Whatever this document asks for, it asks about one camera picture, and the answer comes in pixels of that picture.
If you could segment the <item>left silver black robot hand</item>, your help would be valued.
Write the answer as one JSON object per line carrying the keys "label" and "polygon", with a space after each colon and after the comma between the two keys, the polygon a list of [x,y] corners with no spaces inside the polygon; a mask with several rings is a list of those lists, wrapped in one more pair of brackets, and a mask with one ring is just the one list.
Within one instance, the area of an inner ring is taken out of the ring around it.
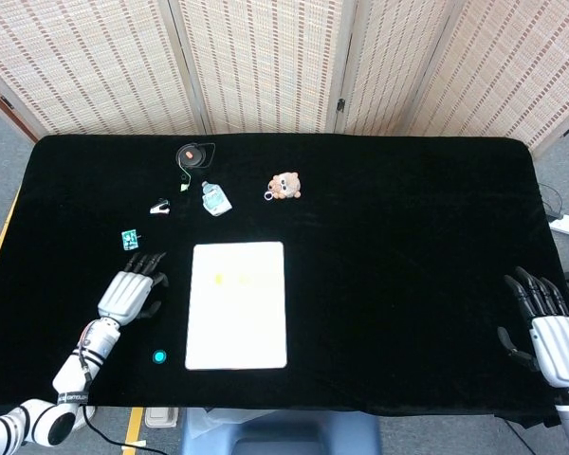
{"label": "left silver black robot hand", "polygon": [[120,327],[134,320],[151,319],[162,302],[148,303],[148,297],[156,286],[169,286],[166,274],[156,270],[165,256],[166,252],[135,253],[103,293],[98,304],[99,316],[113,320]]}

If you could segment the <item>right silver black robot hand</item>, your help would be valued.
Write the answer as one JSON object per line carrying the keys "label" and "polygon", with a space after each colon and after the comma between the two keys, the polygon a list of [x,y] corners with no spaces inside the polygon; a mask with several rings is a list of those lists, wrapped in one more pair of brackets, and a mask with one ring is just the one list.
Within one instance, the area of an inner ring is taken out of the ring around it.
{"label": "right silver black robot hand", "polygon": [[507,355],[532,372],[542,374],[555,389],[569,388],[569,306],[560,290],[546,278],[524,268],[504,276],[505,284],[518,303],[529,333],[533,352],[520,350],[504,327],[497,336]]}

